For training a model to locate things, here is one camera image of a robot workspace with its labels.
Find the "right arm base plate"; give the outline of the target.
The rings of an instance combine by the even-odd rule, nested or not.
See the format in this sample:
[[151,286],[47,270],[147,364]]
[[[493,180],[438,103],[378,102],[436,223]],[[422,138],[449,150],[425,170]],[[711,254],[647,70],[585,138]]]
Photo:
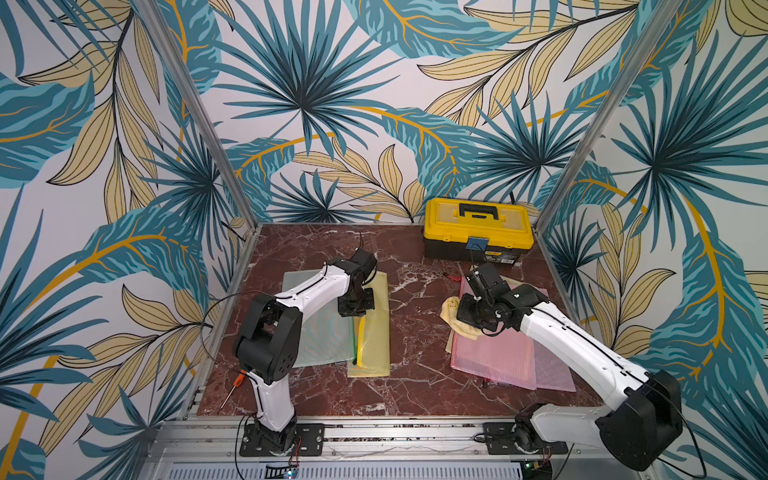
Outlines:
[[545,442],[527,424],[518,422],[487,422],[482,432],[473,439],[487,447],[489,455],[543,455],[566,454],[565,442]]

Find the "cream wiping cloth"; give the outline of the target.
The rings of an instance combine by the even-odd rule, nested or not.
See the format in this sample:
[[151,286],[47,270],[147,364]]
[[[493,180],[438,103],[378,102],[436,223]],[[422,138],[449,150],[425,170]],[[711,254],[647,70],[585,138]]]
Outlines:
[[451,327],[455,334],[475,341],[482,336],[482,331],[458,319],[459,305],[460,299],[456,296],[446,299],[441,306],[440,318]]

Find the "green-zip clear mesh bag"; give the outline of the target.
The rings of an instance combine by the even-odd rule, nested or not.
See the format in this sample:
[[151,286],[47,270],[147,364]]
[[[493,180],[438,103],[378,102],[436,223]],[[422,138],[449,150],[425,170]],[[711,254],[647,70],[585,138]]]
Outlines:
[[[327,266],[319,270],[287,272],[283,276],[284,290],[276,297],[286,305],[298,306],[298,301],[306,297],[304,287],[319,280],[322,274],[330,276],[340,272],[339,268]],[[355,357],[353,320],[339,314],[337,297],[332,297],[311,316],[306,310],[302,311],[302,315],[295,368],[346,362]]]

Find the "yellow-green mesh document bag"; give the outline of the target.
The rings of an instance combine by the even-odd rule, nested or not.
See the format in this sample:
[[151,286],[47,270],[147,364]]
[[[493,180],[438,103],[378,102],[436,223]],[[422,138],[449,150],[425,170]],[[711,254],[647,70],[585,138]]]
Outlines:
[[375,308],[355,318],[355,361],[347,363],[349,378],[390,376],[390,305],[388,276],[379,272],[370,284]]

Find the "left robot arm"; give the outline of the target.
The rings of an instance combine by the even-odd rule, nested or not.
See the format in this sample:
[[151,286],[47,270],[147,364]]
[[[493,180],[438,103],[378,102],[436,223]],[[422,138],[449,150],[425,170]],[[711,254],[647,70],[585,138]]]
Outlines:
[[303,322],[328,304],[341,317],[362,317],[375,308],[367,284],[377,271],[375,255],[362,248],[337,258],[298,286],[276,295],[258,294],[233,342],[233,355],[254,387],[256,440],[270,452],[289,451],[297,416],[288,375],[298,357]]

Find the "pink red-zip mesh bag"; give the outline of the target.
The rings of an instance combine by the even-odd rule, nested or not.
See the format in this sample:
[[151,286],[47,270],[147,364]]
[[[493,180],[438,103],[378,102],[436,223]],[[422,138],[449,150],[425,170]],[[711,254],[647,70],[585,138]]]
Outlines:
[[534,390],[534,343],[521,332],[507,329],[498,336],[475,335],[457,319],[450,323],[451,367],[496,383]]

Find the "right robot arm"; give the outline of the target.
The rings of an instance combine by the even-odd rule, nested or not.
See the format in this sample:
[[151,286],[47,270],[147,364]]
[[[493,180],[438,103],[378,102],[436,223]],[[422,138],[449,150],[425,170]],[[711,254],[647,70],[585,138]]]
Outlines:
[[601,448],[634,471],[648,469],[682,434],[681,388],[665,371],[655,374],[596,340],[535,287],[512,288],[491,263],[466,275],[470,291],[457,312],[482,332],[512,329],[538,342],[585,380],[600,407],[536,404],[515,417],[511,443],[542,453],[556,443]]

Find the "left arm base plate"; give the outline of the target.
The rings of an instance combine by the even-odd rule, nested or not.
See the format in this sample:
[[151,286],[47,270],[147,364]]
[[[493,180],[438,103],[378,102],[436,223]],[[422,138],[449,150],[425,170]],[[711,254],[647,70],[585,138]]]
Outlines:
[[261,423],[249,424],[241,434],[238,454],[246,458],[288,456],[298,452],[300,458],[322,455],[325,425],[300,423],[283,431],[269,430]]

